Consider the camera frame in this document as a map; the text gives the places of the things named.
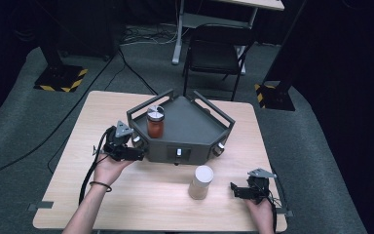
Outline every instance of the desk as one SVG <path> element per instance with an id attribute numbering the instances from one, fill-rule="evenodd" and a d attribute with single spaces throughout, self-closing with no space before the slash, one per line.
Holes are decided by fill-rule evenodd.
<path id="1" fill-rule="evenodd" d="M 38 210 L 33 220 L 35 227 L 65 227 L 78 207 L 81 183 L 94 160 L 93 145 L 98 145 L 105 130 L 118 120 L 127 123 L 127 110 L 151 97 L 97 91 L 89 94 L 43 198 L 54 204 L 51 209 Z M 104 197 L 94 229 L 255 230 L 244 202 L 230 190 L 230 182 L 246 186 L 247 172 L 259 167 L 271 170 L 257 119 L 248 103 L 213 103 L 236 120 L 236 125 L 224 153 L 206 163 L 214 171 L 207 197 L 193 200 L 187 192 L 197 166 L 152 163 L 144 158 L 125 168 L 112 185 L 112 192 Z M 270 188 L 279 198 L 273 180 Z M 286 227 L 284 215 L 279 214 L 278 231 Z"/>
<path id="2" fill-rule="evenodd" d="M 180 53 L 181 53 L 181 36 L 182 30 L 184 27 L 191 27 L 195 28 L 201 24 L 205 23 L 223 23 L 223 24 L 231 24 L 236 26 L 253 26 L 254 18 L 257 14 L 258 8 L 276 10 L 276 11 L 283 11 L 284 5 L 281 0 L 218 0 L 221 2 L 227 2 L 232 4 L 240 4 L 249 7 L 253 7 L 253 14 L 248 22 L 243 21 L 235 21 L 229 19 L 219 19 L 219 18 L 211 18 L 206 16 L 200 16 L 195 14 L 184 13 L 184 0 L 181 0 L 180 3 L 180 12 L 178 15 L 178 27 L 177 27 L 177 41 L 175 43 L 174 54 L 172 56 L 172 64 L 177 65 L 180 61 Z"/>

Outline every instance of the white container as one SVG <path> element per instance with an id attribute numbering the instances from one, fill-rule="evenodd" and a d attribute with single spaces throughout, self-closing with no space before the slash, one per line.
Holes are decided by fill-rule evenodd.
<path id="1" fill-rule="evenodd" d="M 208 187 L 213 177 L 213 170 L 209 166 L 197 167 L 193 180 L 188 188 L 190 197 L 196 200 L 203 200 L 207 196 Z"/>

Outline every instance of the brown jar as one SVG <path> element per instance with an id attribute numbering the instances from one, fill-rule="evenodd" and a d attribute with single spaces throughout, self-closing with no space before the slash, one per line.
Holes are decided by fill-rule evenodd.
<path id="1" fill-rule="evenodd" d="M 147 132 L 151 138 L 160 138 L 164 132 L 164 109 L 152 105 L 147 110 Z"/>

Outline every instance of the bracelet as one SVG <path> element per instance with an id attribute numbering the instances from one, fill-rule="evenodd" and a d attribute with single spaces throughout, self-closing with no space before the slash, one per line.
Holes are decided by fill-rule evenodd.
<path id="1" fill-rule="evenodd" d="M 99 185 L 107 187 L 107 192 L 111 192 L 112 191 L 112 188 L 108 184 L 97 182 L 97 181 L 90 182 L 90 185 L 93 185 L 93 184 L 99 184 Z"/>

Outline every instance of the white desk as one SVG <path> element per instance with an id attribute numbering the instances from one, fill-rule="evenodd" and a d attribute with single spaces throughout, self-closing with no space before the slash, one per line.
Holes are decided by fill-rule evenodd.
<path id="1" fill-rule="evenodd" d="M 33 220 L 36 228 L 65 227 L 78 207 L 81 184 L 94 160 L 93 145 L 98 145 L 105 130 L 118 120 L 127 123 L 127 111 L 151 97 L 109 92 L 89 94 L 43 198 L 54 204 L 50 209 L 38 210 Z M 207 197 L 193 200 L 187 192 L 197 166 L 152 163 L 144 158 L 125 168 L 112 184 L 112 192 L 104 197 L 94 229 L 256 230 L 244 201 L 235 198 L 230 189 L 230 182 L 247 186 L 249 171 L 271 170 L 254 109 L 248 103 L 212 102 L 236 124 L 224 153 L 206 163 L 214 171 Z M 270 189 L 279 198 L 272 179 Z M 286 227 L 284 214 L 278 214 L 278 232 Z"/>
<path id="2" fill-rule="evenodd" d="M 219 1 L 253 7 L 254 8 L 253 14 L 251 15 L 251 18 L 249 19 L 248 22 L 194 15 L 190 13 L 184 13 L 184 0 L 181 0 L 180 13 L 178 16 L 177 41 L 175 43 L 174 54 L 172 56 L 172 64 L 177 65 L 179 64 L 179 61 L 180 61 L 180 53 L 181 53 L 181 46 L 182 46 L 181 36 L 182 36 L 183 27 L 195 28 L 205 23 L 222 23 L 222 24 L 252 27 L 258 8 L 264 8 L 264 9 L 270 9 L 270 10 L 276 10 L 276 11 L 284 10 L 284 5 L 281 2 L 281 0 L 243 0 L 243 1 L 241 0 L 219 0 Z"/>

